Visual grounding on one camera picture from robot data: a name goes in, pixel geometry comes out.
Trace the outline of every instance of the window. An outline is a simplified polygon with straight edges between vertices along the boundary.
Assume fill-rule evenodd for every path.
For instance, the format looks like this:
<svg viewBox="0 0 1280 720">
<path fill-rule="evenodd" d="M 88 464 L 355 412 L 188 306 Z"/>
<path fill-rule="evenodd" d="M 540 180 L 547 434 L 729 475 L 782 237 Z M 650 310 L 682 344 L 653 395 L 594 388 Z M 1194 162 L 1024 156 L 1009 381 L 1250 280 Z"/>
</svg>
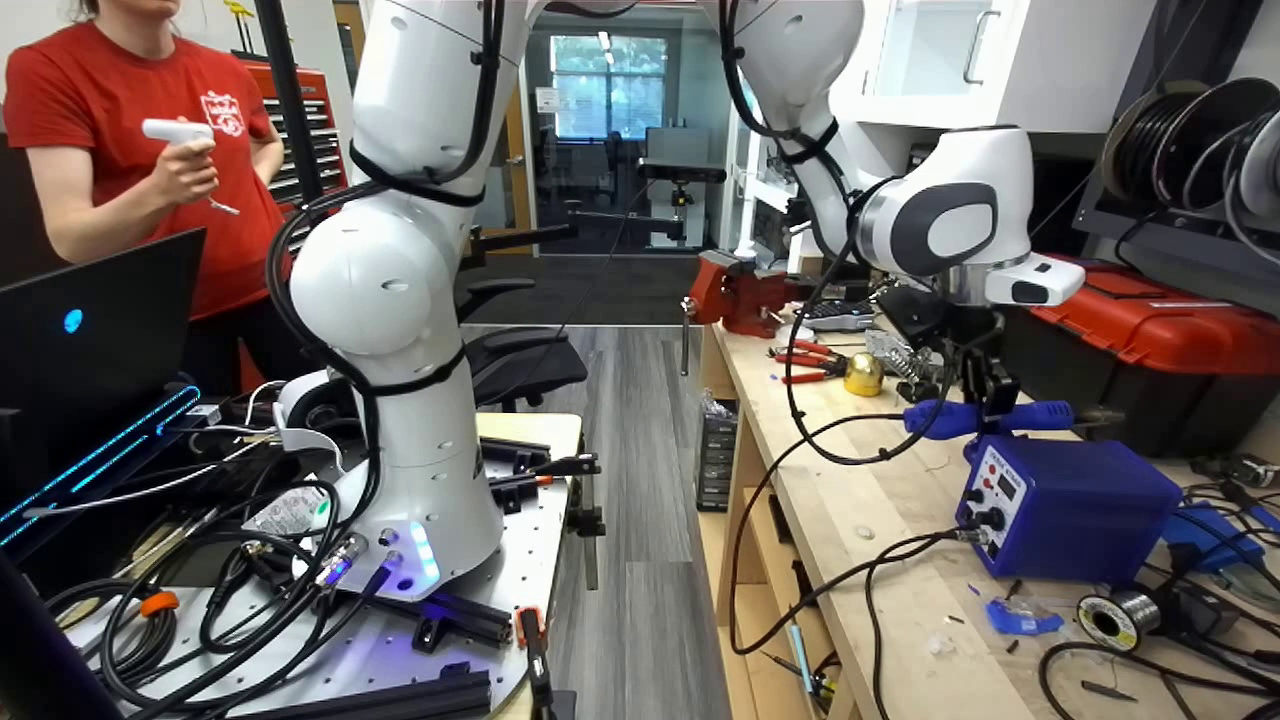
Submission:
<svg viewBox="0 0 1280 720">
<path fill-rule="evenodd" d="M 645 138 L 666 125 L 670 39 L 662 37 L 553 37 L 553 80 L 559 90 L 556 134 Z"/>
</svg>

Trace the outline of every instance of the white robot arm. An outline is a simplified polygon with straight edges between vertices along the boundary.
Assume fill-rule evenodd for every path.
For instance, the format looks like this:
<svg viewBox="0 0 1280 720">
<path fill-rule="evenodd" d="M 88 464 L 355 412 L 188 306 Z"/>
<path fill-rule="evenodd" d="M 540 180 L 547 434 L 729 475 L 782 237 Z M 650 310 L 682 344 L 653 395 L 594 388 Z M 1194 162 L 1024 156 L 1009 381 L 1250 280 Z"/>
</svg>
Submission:
<svg viewBox="0 0 1280 720">
<path fill-rule="evenodd" d="M 1055 302 L 1082 289 L 1082 267 L 1030 247 L 1034 159 L 1016 129 L 950 131 L 929 162 L 875 180 L 839 142 L 830 108 L 861 37 L 861 4 L 737 4 L 721 0 L 715 13 L 723 46 L 746 46 L 746 77 L 768 129 L 789 131 L 782 147 L 831 247 L 855 247 L 953 302 Z M 366 592 L 396 556 L 380 595 L 414 603 L 502 547 L 454 280 L 540 13 L 545 0 L 374 4 L 354 159 L 389 192 L 318 224 L 287 289 L 304 326 L 359 377 L 369 408 L 369 464 L 338 484 L 339 514 L 359 507 L 347 556 L 328 575 L 343 592 Z M 848 195 L 867 188 L 848 227 Z"/>
<path fill-rule="evenodd" d="M 853 156 L 830 90 L 863 24 L 855 0 L 707 4 L 721 21 L 729 88 L 741 64 L 765 110 L 748 125 L 782 138 L 831 252 L 853 243 L 863 262 L 959 306 L 1060 302 L 1084 284 L 1075 262 L 1034 252 L 1034 142 L 1019 129 L 944 131 L 922 169 L 891 180 Z"/>
</svg>

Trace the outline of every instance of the red shirt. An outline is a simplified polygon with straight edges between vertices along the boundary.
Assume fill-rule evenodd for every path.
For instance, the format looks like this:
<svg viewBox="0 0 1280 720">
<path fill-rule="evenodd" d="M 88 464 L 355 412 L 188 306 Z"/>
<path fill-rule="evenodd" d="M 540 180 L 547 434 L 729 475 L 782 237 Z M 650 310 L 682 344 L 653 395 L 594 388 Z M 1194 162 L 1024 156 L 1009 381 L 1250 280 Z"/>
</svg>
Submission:
<svg viewBox="0 0 1280 720">
<path fill-rule="evenodd" d="M 214 199 L 240 208 L 215 211 L 209 199 L 168 211 L 149 238 L 205 227 L 205 260 L 192 321 L 270 297 L 263 255 L 280 227 L 274 192 L 253 172 L 253 138 L 277 138 L 250 69 L 224 52 L 175 39 L 168 59 L 140 59 L 113 44 L 98 24 L 71 24 L 8 54 L 8 142 L 14 147 L 88 147 L 92 204 L 105 204 L 158 169 L 162 138 L 140 125 L 209 118 L 215 129 Z"/>
</svg>

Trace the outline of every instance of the person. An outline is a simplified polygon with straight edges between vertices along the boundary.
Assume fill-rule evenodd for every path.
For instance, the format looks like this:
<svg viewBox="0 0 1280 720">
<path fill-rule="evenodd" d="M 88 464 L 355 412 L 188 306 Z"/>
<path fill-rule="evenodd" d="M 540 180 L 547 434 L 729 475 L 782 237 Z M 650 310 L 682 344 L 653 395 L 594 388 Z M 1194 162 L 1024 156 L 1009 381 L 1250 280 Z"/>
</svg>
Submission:
<svg viewBox="0 0 1280 720">
<path fill-rule="evenodd" d="M 277 314 L 263 255 L 286 159 L 250 69 L 175 37 L 182 0 L 83 0 L 83 21 L 8 54 L 8 142 L 28 151 L 60 260 L 92 262 L 205 227 L 185 371 L 240 395 L 240 344 L 274 381 L 309 354 Z M 197 118 L 214 138 L 149 138 L 146 118 Z"/>
</svg>

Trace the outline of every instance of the red toolbox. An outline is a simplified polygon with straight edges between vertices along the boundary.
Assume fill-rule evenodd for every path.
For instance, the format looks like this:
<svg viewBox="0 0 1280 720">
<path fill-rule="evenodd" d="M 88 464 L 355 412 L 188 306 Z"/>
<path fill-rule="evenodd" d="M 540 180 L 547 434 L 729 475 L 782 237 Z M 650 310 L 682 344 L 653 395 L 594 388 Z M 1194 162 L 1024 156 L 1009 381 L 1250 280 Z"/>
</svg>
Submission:
<svg viewBox="0 0 1280 720">
<path fill-rule="evenodd" d="M 1124 412 L 1135 450 L 1227 450 L 1280 391 L 1280 321 L 1089 267 L 1068 302 L 1009 314 L 1006 362 L 1030 395 Z"/>
</svg>

